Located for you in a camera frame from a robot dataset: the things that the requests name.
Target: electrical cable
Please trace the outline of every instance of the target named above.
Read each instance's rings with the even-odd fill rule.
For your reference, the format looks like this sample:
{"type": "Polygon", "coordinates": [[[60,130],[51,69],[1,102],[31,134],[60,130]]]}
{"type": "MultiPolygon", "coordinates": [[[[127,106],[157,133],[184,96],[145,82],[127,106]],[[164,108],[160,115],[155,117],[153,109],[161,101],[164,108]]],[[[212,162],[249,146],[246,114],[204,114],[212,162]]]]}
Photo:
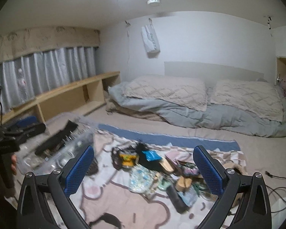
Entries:
{"type": "Polygon", "coordinates": [[[128,80],[129,77],[129,60],[130,60],[130,38],[129,38],[129,29],[127,28],[127,53],[128,53],[128,58],[127,58],[127,75],[126,79],[128,80]]]}
{"type": "Polygon", "coordinates": [[[282,179],[285,179],[285,180],[286,180],[286,177],[275,176],[275,175],[270,174],[268,171],[265,171],[265,174],[266,174],[267,176],[269,176],[270,178],[275,177],[275,178],[282,178],[282,179]]]}
{"type": "Polygon", "coordinates": [[[0,126],[2,126],[2,116],[3,116],[3,111],[2,111],[2,104],[1,104],[1,102],[0,102],[0,109],[1,109],[0,126]]]}
{"type": "MultiPolygon", "coordinates": [[[[282,179],[285,179],[286,180],[286,177],[279,177],[279,176],[275,176],[275,175],[272,175],[270,174],[268,171],[265,171],[265,174],[267,176],[269,176],[270,178],[282,178],[282,179]]],[[[286,187],[277,187],[275,189],[269,187],[268,185],[266,185],[267,188],[271,189],[271,192],[268,194],[268,195],[271,195],[273,192],[276,193],[281,199],[282,201],[286,204],[286,200],[283,199],[283,197],[276,191],[277,189],[286,189],[286,187]]],[[[284,207],[283,209],[281,210],[278,210],[278,211],[274,211],[274,212],[271,212],[271,213],[278,213],[278,212],[281,212],[283,210],[285,210],[286,207],[284,207]]]]}

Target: gray comforter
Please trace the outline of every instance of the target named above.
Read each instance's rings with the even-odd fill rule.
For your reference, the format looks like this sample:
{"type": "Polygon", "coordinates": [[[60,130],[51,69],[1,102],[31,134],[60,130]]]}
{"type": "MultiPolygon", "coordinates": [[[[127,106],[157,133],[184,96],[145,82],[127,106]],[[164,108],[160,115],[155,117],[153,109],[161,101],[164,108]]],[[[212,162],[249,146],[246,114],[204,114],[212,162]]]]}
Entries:
{"type": "Polygon", "coordinates": [[[261,137],[286,136],[286,98],[281,99],[284,110],[283,122],[277,122],[259,118],[254,113],[228,105],[208,103],[206,112],[201,112],[160,99],[124,97],[122,94],[127,84],[122,82],[109,88],[110,97],[122,107],[158,114],[176,126],[222,129],[261,137]]]}

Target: smoke detector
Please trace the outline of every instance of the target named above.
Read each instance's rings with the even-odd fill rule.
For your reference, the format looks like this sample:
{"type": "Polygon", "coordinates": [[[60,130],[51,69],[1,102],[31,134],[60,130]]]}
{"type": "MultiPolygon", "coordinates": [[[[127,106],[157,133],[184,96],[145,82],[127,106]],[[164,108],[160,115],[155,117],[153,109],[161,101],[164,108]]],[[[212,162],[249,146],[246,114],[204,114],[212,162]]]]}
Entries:
{"type": "Polygon", "coordinates": [[[161,0],[148,0],[147,4],[150,6],[156,7],[161,4],[161,0]]]}

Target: clear plastic storage box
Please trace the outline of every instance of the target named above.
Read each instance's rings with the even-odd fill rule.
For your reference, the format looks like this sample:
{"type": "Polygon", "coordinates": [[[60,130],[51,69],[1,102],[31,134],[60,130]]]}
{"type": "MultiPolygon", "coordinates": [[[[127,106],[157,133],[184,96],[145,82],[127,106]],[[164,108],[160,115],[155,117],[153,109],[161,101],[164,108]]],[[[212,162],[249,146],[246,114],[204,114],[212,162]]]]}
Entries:
{"type": "Polygon", "coordinates": [[[35,175],[50,174],[55,168],[63,168],[69,159],[76,156],[83,145],[93,146],[93,137],[97,124],[92,120],[73,113],[61,113],[46,122],[45,133],[30,138],[20,146],[17,155],[17,166],[24,175],[32,171],[35,175]],[[57,131],[63,129],[70,120],[78,124],[78,128],[63,140],[64,147],[60,150],[45,151],[42,156],[36,156],[36,148],[57,131]]]}

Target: blue pouch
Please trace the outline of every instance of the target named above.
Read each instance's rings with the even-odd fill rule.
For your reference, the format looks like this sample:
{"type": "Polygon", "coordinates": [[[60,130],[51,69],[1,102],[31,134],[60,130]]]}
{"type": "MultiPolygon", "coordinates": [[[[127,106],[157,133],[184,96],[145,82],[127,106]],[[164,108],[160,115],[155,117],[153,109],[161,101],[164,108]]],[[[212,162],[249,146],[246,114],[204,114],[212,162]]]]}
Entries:
{"type": "Polygon", "coordinates": [[[183,192],[178,192],[178,195],[180,196],[180,198],[183,200],[183,202],[185,203],[185,205],[187,205],[188,207],[192,207],[194,205],[194,203],[197,201],[198,199],[198,195],[196,190],[194,189],[194,187],[191,185],[191,187],[183,192]]]}
{"type": "Polygon", "coordinates": [[[162,157],[160,157],[155,151],[142,151],[142,152],[145,154],[146,160],[148,162],[162,159],[162,157]]]}

